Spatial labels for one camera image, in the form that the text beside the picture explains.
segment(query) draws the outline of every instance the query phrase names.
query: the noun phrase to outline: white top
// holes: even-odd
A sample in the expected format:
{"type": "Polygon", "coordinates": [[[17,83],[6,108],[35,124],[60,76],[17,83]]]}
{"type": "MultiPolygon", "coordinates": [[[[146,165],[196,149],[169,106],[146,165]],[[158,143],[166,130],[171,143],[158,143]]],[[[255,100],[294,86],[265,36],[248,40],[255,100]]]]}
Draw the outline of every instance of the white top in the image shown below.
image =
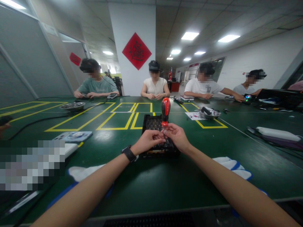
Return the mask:
{"type": "Polygon", "coordinates": [[[222,91],[223,89],[224,89],[224,87],[221,87],[215,81],[201,82],[201,81],[198,81],[197,78],[195,78],[195,79],[191,79],[186,84],[184,92],[189,91],[189,92],[199,93],[199,94],[205,94],[205,93],[215,94],[215,93],[222,91]]]}
{"type": "Polygon", "coordinates": [[[151,78],[146,79],[143,83],[147,87],[146,93],[158,95],[164,93],[164,85],[167,84],[167,81],[159,77],[159,80],[157,81],[156,85],[154,85],[154,82],[151,78]]]}
{"type": "Polygon", "coordinates": [[[245,95],[245,94],[252,94],[255,92],[255,89],[251,86],[248,87],[246,90],[245,87],[242,84],[239,84],[238,86],[235,86],[233,89],[234,92],[237,92],[239,95],[245,95]]]}

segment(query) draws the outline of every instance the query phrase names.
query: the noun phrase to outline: black watch strap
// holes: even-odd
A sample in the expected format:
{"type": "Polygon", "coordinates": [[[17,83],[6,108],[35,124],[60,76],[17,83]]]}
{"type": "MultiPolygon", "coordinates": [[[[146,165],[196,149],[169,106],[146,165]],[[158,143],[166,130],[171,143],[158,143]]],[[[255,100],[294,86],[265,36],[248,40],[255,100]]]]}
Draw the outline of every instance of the black watch strap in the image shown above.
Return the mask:
{"type": "Polygon", "coordinates": [[[133,154],[133,152],[130,150],[130,145],[126,148],[124,148],[121,153],[124,153],[126,157],[129,159],[130,162],[133,162],[137,159],[137,157],[133,154]]]}

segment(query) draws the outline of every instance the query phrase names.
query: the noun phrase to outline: white paper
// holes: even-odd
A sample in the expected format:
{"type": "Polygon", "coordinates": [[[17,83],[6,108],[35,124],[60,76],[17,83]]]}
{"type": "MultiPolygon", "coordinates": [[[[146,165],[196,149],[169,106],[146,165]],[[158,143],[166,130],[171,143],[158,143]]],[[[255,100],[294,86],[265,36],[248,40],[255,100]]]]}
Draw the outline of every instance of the white paper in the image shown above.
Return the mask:
{"type": "Polygon", "coordinates": [[[191,120],[205,120],[204,118],[200,117],[199,112],[188,112],[186,115],[191,119],[191,120]]]}

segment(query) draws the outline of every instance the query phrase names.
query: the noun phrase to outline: white pillar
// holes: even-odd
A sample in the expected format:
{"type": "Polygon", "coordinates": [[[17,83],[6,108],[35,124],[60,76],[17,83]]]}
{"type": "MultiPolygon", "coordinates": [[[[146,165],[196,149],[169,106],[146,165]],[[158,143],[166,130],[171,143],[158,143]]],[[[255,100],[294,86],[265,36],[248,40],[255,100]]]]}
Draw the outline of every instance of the white pillar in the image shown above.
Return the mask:
{"type": "Polygon", "coordinates": [[[143,81],[149,78],[148,63],[156,58],[156,6],[108,3],[113,26],[119,66],[125,95],[140,96],[143,81]],[[122,53],[137,33],[151,52],[144,65],[137,70],[122,53]]]}

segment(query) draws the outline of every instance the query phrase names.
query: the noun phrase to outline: hand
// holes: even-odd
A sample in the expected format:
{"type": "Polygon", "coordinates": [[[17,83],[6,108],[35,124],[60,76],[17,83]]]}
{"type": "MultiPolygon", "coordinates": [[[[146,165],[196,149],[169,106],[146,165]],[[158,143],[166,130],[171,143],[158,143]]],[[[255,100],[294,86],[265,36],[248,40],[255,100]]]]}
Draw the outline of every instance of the hand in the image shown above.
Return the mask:
{"type": "Polygon", "coordinates": [[[156,96],[156,99],[157,99],[157,100],[160,100],[160,99],[164,98],[165,96],[166,96],[165,93],[158,94],[158,95],[156,96]]]}
{"type": "Polygon", "coordinates": [[[204,99],[210,99],[212,96],[213,96],[213,94],[210,94],[210,93],[201,94],[201,98],[204,98],[204,99]]]}
{"type": "Polygon", "coordinates": [[[87,98],[100,97],[100,94],[95,92],[90,92],[86,95],[87,98]]]}
{"type": "Polygon", "coordinates": [[[76,91],[74,92],[74,96],[75,96],[76,98],[83,98],[83,97],[84,97],[84,95],[83,95],[80,91],[78,91],[78,90],[76,90],[76,91]]]}
{"type": "Polygon", "coordinates": [[[156,96],[154,94],[147,94],[147,97],[150,99],[150,100],[153,100],[156,96]]]}
{"type": "Polygon", "coordinates": [[[165,142],[166,140],[164,139],[163,133],[157,130],[145,130],[140,139],[130,148],[130,150],[137,156],[153,146],[165,142]]]}
{"type": "Polygon", "coordinates": [[[165,130],[163,129],[161,132],[171,138],[179,151],[187,154],[187,151],[191,147],[191,144],[188,141],[183,128],[173,123],[169,123],[168,126],[165,127],[165,130]]]}
{"type": "Polygon", "coordinates": [[[239,95],[239,94],[234,94],[234,99],[238,102],[242,102],[245,101],[246,99],[244,98],[244,96],[239,95]]]}
{"type": "Polygon", "coordinates": [[[5,125],[0,126],[0,139],[2,139],[2,133],[5,129],[8,129],[10,127],[9,123],[6,123],[5,125]]]}

